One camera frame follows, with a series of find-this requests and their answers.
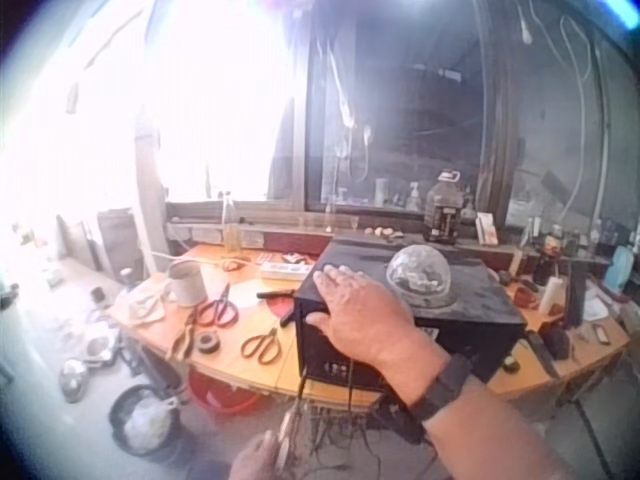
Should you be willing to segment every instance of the black wristband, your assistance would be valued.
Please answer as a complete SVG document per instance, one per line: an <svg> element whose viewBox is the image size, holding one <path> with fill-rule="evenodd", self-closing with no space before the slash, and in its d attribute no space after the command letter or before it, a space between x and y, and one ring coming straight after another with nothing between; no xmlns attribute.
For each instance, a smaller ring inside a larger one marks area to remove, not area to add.
<svg viewBox="0 0 640 480"><path fill-rule="evenodd" d="M411 414L420 422L426 422L442 408L460 396L462 387L471 373L471 362L462 355L454 355L429 386L424 396L409 407Z"/></svg>

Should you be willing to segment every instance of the power strip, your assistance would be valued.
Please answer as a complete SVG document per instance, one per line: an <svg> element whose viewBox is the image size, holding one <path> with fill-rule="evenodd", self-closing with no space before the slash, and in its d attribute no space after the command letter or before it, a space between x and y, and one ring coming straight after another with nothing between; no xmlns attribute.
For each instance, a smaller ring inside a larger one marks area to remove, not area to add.
<svg viewBox="0 0 640 480"><path fill-rule="evenodd" d="M292 280L302 282L313 266L293 263L266 262L260 267L260 276L269 280Z"/></svg>

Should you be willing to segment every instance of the wrist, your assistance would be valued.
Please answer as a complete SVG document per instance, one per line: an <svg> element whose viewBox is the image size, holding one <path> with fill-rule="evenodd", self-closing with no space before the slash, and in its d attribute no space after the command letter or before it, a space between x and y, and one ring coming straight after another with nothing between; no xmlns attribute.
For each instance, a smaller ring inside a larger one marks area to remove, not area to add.
<svg viewBox="0 0 640 480"><path fill-rule="evenodd" d="M424 332L409 327L385 349L376 368L406 405L416 403L449 362L449 354Z"/></svg>

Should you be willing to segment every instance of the hand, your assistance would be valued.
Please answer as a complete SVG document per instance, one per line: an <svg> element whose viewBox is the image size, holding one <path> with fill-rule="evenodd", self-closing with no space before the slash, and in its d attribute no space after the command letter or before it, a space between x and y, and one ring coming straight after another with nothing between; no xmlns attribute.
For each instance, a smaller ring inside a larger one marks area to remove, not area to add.
<svg viewBox="0 0 640 480"><path fill-rule="evenodd" d="M345 266L328 265L313 279L330 315L312 313L307 323L347 357L378 369L408 405L420 398L449 356L415 328L409 307L385 286Z"/></svg>
<svg viewBox="0 0 640 480"><path fill-rule="evenodd" d="M415 330L409 307L363 273L327 265L313 279L330 316L312 313L307 323L318 327L344 355L379 367L387 350Z"/></svg>
<svg viewBox="0 0 640 480"><path fill-rule="evenodd" d="M272 431L251 439L231 467L229 480L274 480L278 440Z"/></svg>

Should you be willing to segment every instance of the roll of tape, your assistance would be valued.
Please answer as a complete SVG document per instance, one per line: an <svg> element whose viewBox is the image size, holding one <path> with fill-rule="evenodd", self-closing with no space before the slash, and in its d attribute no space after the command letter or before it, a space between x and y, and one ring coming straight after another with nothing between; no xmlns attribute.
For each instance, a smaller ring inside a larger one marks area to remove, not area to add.
<svg viewBox="0 0 640 480"><path fill-rule="evenodd" d="M220 338L216 332L203 332L196 338L196 348L200 353L210 354L220 348Z"/></svg>

